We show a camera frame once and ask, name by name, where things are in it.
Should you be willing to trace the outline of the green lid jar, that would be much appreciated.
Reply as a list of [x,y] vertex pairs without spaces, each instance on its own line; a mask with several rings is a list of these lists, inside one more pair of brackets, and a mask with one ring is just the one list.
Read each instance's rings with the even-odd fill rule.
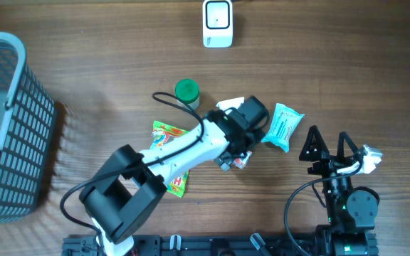
[[177,104],[182,107],[188,105],[195,110],[199,106],[199,95],[199,85],[195,80],[180,80],[175,87],[175,96],[178,98]]

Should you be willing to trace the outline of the teal tissue pack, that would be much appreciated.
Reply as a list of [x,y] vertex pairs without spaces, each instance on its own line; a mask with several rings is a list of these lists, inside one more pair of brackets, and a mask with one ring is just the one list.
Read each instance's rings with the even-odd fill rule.
[[304,116],[284,104],[277,103],[268,133],[261,141],[270,142],[288,153],[290,138]]

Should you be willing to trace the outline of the Haribo gummy candy bag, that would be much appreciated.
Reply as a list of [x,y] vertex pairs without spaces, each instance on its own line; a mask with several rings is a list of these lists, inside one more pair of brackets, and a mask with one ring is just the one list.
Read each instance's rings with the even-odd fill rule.
[[[187,130],[165,124],[160,121],[154,121],[152,126],[152,144],[151,149],[161,147],[164,144],[181,137],[188,133]],[[182,198],[186,192],[186,182],[189,177],[189,171],[184,172],[181,176],[176,177],[167,186],[167,191],[171,194]]]

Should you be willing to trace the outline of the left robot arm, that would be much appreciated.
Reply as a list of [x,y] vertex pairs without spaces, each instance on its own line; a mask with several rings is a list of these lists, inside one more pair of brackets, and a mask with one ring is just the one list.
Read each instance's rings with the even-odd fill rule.
[[126,144],[116,150],[79,195],[103,252],[126,255],[135,245],[133,234],[175,178],[205,161],[229,170],[261,141],[258,124],[268,119],[266,107],[251,96],[237,108],[209,111],[193,130],[160,147],[136,152]]

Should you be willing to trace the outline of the small red snack packet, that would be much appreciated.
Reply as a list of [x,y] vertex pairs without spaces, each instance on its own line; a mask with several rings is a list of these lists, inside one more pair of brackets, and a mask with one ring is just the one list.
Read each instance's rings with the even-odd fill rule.
[[246,167],[248,160],[252,155],[251,151],[247,151],[246,153],[242,153],[238,158],[234,159],[232,164],[239,169],[243,169]]

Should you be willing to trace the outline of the white blue plaster box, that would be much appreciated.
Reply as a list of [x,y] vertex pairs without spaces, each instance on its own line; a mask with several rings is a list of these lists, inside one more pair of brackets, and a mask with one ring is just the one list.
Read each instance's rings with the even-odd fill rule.
[[245,102],[245,97],[236,97],[228,100],[220,101],[216,104],[220,110],[227,110],[236,108],[238,109]]

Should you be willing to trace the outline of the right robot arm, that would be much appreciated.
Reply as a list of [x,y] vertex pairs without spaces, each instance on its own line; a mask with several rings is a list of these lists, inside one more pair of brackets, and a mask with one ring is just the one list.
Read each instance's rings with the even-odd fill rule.
[[337,154],[331,155],[319,129],[311,126],[299,155],[309,161],[307,170],[317,175],[323,185],[322,205],[327,209],[329,223],[316,227],[310,245],[302,246],[309,255],[379,254],[375,228],[380,197],[374,190],[354,187],[351,175],[370,174],[382,160],[383,153],[368,145],[357,147],[346,132],[341,132]]

